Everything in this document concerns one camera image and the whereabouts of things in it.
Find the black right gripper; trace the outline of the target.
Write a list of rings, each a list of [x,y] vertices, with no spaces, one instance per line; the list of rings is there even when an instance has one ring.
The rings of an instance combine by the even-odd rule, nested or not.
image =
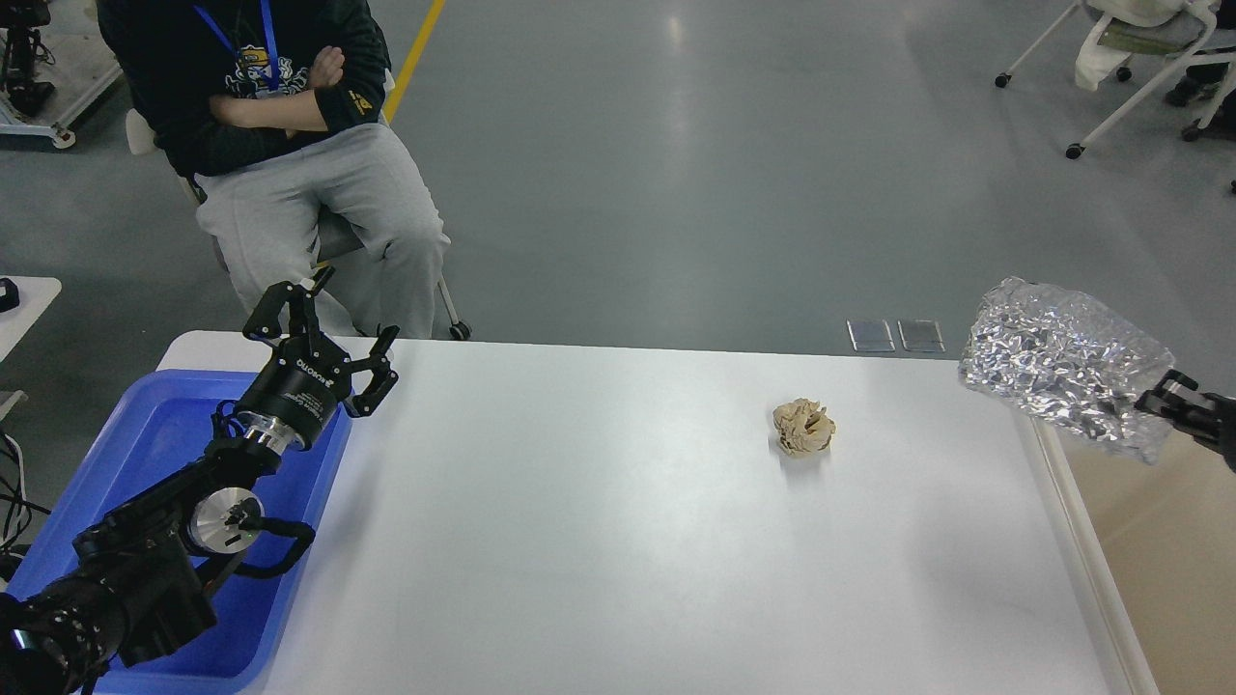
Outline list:
[[[1199,391],[1199,383],[1187,373],[1168,370],[1161,381],[1140,394],[1138,412],[1170,422],[1175,432],[1193,438],[1217,439],[1211,449],[1235,471],[1235,399]]]

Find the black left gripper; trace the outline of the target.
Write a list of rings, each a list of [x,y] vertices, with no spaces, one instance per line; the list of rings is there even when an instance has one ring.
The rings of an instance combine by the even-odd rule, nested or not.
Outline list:
[[[236,403],[243,438],[260,441],[273,453],[311,449],[342,399],[350,418],[375,414],[398,382],[389,350],[399,326],[381,329],[367,355],[353,360],[323,333],[315,299],[334,273],[331,265],[323,265],[309,278],[273,283],[243,323],[243,338],[269,345],[278,343],[265,369]],[[368,385],[358,393],[351,392],[353,373],[371,373]]]

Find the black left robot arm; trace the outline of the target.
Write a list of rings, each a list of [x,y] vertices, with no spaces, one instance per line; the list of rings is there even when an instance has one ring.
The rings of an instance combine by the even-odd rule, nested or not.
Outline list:
[[[313,448],[340,406],[375,414],[398,381],[398,326],[358,360],[323,333],[314,301],[332,276],[323,263],[265,291],[243,336],[272,356],[239,399],[218,404],[201,458],[75,535],[74,571],[30,599],[2,595],[5,694],[90,694],[114,658],[151,662],[213,628],[213,595],[229,579],[278,579],[299,563],[315,531],[267,514],[255,485],[287,450]]]

